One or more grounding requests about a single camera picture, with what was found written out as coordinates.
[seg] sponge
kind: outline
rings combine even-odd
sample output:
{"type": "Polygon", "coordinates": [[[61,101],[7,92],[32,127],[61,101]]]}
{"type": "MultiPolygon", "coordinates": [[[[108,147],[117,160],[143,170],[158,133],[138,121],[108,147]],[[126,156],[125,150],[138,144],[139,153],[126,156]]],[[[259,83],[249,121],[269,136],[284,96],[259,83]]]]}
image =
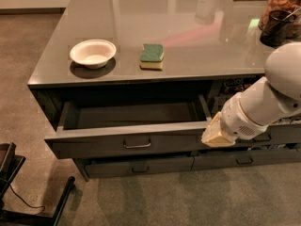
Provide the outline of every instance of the sponge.
{"type": "Polygon", "coordinates": [[[143,44],[143,51],[140,55],[140,66],[143,69],[163,68],[164,48],[162,44],[143,44]]]}

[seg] gray countertop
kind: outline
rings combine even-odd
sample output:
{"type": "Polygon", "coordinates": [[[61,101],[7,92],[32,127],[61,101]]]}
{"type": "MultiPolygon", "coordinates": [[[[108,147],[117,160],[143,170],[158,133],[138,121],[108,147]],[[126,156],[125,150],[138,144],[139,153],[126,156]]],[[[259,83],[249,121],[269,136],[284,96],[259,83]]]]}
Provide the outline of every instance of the gray countertop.
{"type": "Polygon", "coordinates": [[[259,41],[266,2],[232,0],[71,0],[28,86],[73,87],[107,83],[207,79],[262,74],[274,49],[259,41]],[[80,41],[102,39],[117,47],[106,67],[71,61],[80,41]],[[162,43],[161,71],[141,70],[143,43],[162,43]]]}

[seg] floor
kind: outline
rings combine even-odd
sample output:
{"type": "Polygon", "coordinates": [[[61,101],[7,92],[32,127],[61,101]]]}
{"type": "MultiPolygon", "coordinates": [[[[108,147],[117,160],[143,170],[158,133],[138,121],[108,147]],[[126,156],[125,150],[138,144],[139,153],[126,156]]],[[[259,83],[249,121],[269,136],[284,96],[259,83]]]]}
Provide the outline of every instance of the floor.
{"type": "MultiPolygon", "coordinates": [[[[26,157],[12,186],[51,216],[76,178],[59,225],[301,225],[301,163],[163,173],[85,182],[44,142],[54,131],[27,88],[58,14],[0,16],[0,142],[26,157]]],[[[5,209],[37,214],[9,189],[5,209]]]]}

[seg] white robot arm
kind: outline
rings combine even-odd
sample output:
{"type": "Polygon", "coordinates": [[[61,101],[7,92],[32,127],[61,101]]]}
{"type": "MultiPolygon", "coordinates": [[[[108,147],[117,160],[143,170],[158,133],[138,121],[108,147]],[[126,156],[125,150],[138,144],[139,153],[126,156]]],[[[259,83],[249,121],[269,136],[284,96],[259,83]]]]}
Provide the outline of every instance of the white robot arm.
{"type": "Polygon", "coordinates": [[[265,77],[226,101],[202,136],[211,147],[252,139],[274,121],[301,113],[301,43],[279,47],[267,59],[265,77]]]}

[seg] small bowl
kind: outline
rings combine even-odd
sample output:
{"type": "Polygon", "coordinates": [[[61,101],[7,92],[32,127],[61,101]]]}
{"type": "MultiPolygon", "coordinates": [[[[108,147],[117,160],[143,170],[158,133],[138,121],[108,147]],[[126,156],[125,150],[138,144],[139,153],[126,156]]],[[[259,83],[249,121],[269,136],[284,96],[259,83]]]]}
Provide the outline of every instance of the small bowl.
{"type": "Polygon", "coordinates": [[[71,59],[90,69],[98,69],[116,53],[115,45],[107,40],[86,40],[76,44],[70,51],[71,59]]]}

